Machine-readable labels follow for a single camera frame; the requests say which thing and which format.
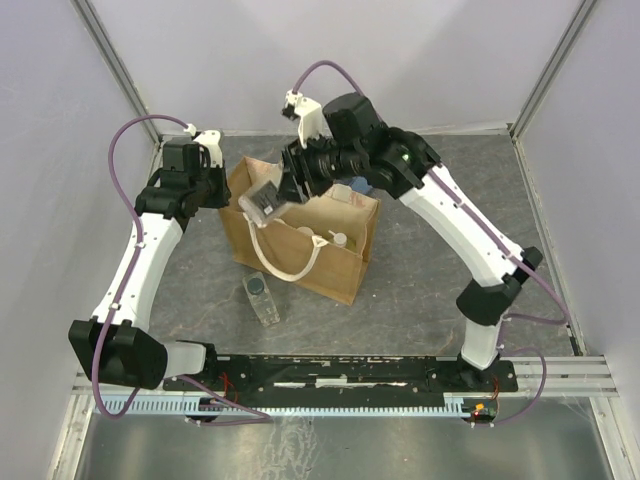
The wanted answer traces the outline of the brown canvas tote bag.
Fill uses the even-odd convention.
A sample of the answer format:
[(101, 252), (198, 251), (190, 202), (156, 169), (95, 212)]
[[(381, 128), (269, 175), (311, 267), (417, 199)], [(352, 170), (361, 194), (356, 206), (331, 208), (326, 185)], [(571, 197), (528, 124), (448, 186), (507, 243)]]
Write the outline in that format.
[[(275, 168), (274, 164), (243, 157), (229, 177), (230, 205), (221, 209), (219, 215), (233, 259), (351, 305), (371, 260), (380, 201), (335, 184), (323, 196), (293, 206), (268, 226), (257, 228), (255, 237), (260, 249), (256, 250), (238, 200)], [(315, 235), (300, 233), (298, 227), (309, 227)], [(355, 239), (357, 250), (332, 245), (330, 230)]]

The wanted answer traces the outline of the small green pump bottle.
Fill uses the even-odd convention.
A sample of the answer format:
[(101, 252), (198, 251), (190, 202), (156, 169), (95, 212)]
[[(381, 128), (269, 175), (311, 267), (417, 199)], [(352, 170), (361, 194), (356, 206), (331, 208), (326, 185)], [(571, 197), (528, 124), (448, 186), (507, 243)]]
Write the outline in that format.
[(329, 231), (330, 242), (332, 245), (340, 248), (345, 248), (352, 252), (357, 250), (356, 240), (349, 237), (343, 232)]

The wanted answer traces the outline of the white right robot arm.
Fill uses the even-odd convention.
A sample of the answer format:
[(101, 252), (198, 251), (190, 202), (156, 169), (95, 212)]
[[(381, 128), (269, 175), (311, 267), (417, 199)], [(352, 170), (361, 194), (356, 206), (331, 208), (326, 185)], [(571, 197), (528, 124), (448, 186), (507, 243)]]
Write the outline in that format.
[(457, 376), (466, 389), (483, 389), (494, 377), (503, 314), (541, 262), (540, 251), (504, 236), (433, 148), (387, 125), (366, 96), (351, 92), (320, 105), (289, 91), (282, 114), (298, 123), (297, 140), (282, 152), (283, 200), (304, 204), (339, 180), (362, 176), (425, 220), (463, 261), (472, 279), (456, 300), (466, 319)]

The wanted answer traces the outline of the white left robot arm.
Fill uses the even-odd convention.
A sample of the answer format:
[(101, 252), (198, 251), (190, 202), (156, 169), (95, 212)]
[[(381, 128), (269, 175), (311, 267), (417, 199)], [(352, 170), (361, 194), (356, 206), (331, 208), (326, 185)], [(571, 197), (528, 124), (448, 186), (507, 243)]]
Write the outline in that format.
[(229, 204), (221, 138), (218, 130), (204, 130), (163, 145), (161, 166), (135, 199), (131, 236), (111, 285), (91, 317), (73, 321), (68, 332), (89, 379), (155, 389), (185, 374), (199, 390), (218, 384), (221, 368), (204, 346), (163, 344), (148, 330), (159, 282), (190, 219)]

